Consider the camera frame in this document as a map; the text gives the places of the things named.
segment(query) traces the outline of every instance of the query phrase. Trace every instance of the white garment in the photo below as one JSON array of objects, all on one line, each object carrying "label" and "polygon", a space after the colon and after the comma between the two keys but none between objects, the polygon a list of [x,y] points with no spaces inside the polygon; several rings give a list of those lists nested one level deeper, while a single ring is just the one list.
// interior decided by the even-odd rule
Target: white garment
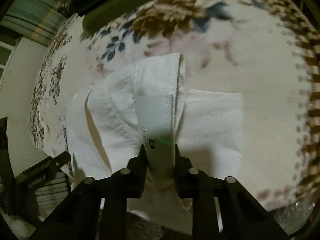
[{"label": "white garment", "polygon": [[[185,92],[184,70],[180,54],[149,57],[112,73],[95,83],[91,92],[75,97],[73,107],[67,110],[67,132],[69,151],[78,168],[86,176],[102,179],[110,176],[110,171],[126,167],[129,159],[138,155],[143,143],[134,97],[171,94],[175,109],[173,127],[180,154],[190,158],[194,167],[209,176],[236,177],[242,147],[241,97],[197,90]],[[85,127],[86,102],[109,164],[102,161],[103,153],[95,149],[97,138],[90,136],[90,125]],[[128,200],[129,211],[190,234],[189,208],[188,200],[181,204],[173,185],[156,190],[146,184],[142,198]]]}]

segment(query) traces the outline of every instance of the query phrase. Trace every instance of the white wall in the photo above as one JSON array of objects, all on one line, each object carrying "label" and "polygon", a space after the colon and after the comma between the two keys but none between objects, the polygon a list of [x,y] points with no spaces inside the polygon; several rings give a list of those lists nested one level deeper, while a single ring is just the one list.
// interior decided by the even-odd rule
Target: white wall
[{"label": "white wall", "polygon": [[46,49],[22,38],[0,89],[0,118],[8,116],[9,156],[15,176],[46,157],[33,146],[29,132],[31,97]]}]

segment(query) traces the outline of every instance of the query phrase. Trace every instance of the floral tablecloth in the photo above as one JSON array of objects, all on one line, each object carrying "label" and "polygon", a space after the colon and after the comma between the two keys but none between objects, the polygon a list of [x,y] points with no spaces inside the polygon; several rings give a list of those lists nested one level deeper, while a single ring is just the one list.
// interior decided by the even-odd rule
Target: floral tablecloth
[{"label": "floral tablecloth", "polygon": [[239,179],[265,207],[318,189],[320,36],[290,0],[154,0],[88,39],[82,20],[72,16],[44,56],[30,113],[37,148],[68,150],[76,93],[142,58],[180,52],[189,88],[243,93]]}]

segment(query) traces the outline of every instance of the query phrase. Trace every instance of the clothing label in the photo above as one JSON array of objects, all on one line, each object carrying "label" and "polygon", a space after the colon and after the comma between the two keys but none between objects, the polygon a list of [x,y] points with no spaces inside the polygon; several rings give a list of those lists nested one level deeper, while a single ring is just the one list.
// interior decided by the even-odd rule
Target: clothing label
[{"label": "clothing label", "polygon": [[173,95],[135,97],[152,181],[172,179],[174,169]]}]

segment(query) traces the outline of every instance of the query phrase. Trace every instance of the green curtain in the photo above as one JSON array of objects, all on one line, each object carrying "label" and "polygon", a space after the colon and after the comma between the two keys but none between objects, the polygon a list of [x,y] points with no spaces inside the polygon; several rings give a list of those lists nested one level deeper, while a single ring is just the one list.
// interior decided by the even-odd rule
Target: green curtain
[{"label": "green curtain", "polygon": [[66,20],[56,10],[58,0],[15,0],[1,25],[48,46]]}]

